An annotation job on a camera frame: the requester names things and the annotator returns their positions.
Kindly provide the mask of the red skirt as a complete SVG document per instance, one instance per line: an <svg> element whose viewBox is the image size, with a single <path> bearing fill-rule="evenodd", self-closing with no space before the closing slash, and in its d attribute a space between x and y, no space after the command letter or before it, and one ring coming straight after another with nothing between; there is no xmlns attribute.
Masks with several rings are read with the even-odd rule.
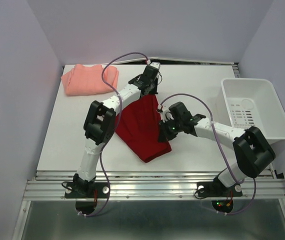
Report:
<svg viewBox="0 0 285 240"><path fill-rule="evenodd" d="M161 117L157 97L146 95L122 110L115 133L144 163L172 151L169 142L158 142Z"/></svg>

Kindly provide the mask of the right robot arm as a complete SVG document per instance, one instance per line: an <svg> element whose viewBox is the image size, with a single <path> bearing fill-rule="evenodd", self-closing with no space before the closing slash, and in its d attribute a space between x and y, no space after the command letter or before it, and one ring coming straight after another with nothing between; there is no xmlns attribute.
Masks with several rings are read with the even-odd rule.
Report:
<svg viewBox="0 0 285 240"><path fill-rule="evenodd" d="M211 182L201 182L201 198L220 197L234 190L246 178L255 179L276 157L258 127L235 128L213 121L202 114L192 115L182 102L169 108L159 106L159 142L173 140L179 133L215 141L234 151L236 162L227 165Z"/></svg>

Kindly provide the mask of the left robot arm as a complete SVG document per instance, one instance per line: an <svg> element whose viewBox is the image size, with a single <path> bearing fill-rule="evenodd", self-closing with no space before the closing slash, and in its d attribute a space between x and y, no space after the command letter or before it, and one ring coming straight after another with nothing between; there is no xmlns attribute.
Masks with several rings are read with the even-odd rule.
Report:
<svg viewBox="0 0 285 240"><path fill-rule="evenodd" d="M83 126L86 138L84 154L71 187L82 197L89 197L94 191L100 153L115 133L121 111L140 98L157 93L160 67L159 62L147 65L142 74L131 79L114 96L91 103Z"/></svg>

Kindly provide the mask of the pink pleated skirt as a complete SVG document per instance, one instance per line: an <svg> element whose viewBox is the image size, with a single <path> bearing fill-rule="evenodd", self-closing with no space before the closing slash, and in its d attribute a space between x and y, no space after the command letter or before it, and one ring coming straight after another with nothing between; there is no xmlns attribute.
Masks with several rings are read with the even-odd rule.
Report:
<svg viewBox="0 0 285 240"><path fill-rule="evenodd" d="M100 64L84 66L76 64L61 77L64 93L67 96L90 96L112 91L108 85L117 88L119 71L114 66L104 70Z"/></svg>

